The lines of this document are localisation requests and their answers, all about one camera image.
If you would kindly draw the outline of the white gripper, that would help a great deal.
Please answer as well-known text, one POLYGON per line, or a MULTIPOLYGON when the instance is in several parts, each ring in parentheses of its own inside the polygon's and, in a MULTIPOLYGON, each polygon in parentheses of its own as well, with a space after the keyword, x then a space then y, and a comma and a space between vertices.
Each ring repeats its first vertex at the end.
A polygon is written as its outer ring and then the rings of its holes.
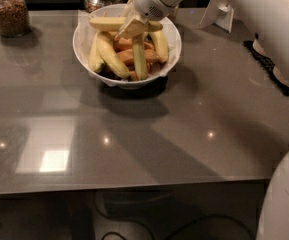
POLYGON ((125 39, 133 38, 148 28, 142 21, 160 21, 168 16, 181 0, 128 0, 121 16, 127 19, 118 35, 125 39))

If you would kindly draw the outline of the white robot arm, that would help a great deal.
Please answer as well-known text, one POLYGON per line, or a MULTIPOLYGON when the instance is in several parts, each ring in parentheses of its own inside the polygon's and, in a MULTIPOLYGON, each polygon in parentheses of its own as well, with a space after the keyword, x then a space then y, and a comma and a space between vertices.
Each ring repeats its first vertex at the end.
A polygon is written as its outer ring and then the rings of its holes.
MULTIPOLYGON (((131 38, 183 0, 131 0, 119 35, 131 38)), ((289 0, 220 0, 231 6, 289 84, 289 0)), ((261 210, 256 240, 289 240, 289 152, 278 164, 261 210)))

